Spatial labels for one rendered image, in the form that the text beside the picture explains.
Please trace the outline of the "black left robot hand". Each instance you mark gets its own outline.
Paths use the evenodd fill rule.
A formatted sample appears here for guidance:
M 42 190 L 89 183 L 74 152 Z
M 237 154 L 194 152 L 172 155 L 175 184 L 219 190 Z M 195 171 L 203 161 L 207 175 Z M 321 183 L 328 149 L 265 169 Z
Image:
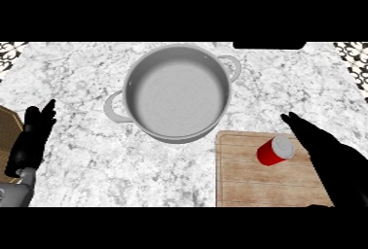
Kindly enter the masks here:
M 56 100 L 52 99 L 43 109 L 36 106 L 27 108 L 24 131 L 16 139 L 5 170 L 9 177 L 19 178 L 21 169 L 40 167 L 45 145 L 56 123 L 55 104 Z

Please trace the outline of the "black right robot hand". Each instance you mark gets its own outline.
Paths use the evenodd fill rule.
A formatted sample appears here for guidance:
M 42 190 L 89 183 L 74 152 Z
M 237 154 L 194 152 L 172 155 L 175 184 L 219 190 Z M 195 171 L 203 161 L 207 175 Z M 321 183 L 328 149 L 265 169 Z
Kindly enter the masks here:
M 336 136 L 294 112 L 281 114 L 337 208 L 368 207 L 368 159 Z

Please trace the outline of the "red can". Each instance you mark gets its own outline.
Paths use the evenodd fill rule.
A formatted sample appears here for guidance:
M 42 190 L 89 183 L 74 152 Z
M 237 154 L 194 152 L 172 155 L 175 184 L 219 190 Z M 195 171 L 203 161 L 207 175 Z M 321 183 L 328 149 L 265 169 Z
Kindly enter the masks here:
M 256 152 L 260 163 L 271 166 L 293 157 L 293 144 L 290 139 L 278 135 L 257 149 Z

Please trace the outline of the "wooden cutting board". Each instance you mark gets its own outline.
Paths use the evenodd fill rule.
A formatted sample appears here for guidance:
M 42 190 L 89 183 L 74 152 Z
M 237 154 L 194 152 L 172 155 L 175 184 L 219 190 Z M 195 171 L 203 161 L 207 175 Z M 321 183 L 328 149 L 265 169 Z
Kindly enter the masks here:
M 309 155 L 296 137 L 293 157 L 275 165 L 259 162 L 256 151 L 277 133 L 223 130 L 216 135 L 216 206 L 333 206 Z

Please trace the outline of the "grey metal pot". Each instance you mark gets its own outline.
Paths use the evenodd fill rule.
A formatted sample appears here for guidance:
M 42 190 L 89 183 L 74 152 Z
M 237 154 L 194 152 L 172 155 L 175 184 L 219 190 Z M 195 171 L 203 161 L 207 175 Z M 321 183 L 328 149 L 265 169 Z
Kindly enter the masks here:
M 120 116 L 107 100 L 105 115 L 117 123 L 136 124 L 164 143 L 189 143 L 223 118 L 240 74 L 234 56 L 216 56 L 194 45 L 163 46 L 139 58 L 117 91 L 129 114 Z

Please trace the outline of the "brown wicker basket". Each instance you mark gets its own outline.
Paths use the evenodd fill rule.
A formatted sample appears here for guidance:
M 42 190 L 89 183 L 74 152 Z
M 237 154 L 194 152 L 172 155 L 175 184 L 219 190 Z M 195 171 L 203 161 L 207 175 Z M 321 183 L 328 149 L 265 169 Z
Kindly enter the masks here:
M 18 114 L 0 105 L 0 183 L 18 184 L 21 179 L 5 174 L 11 151 L 18 136 L 24 130 L 24 123 Z

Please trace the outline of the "black appliance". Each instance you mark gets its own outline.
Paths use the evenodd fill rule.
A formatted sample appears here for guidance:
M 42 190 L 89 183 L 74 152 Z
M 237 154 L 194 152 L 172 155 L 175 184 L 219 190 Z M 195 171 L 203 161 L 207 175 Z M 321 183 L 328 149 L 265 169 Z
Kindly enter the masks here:
M 299 50 L 305 42 L 234 42 L 237 49 L 246 50 Z

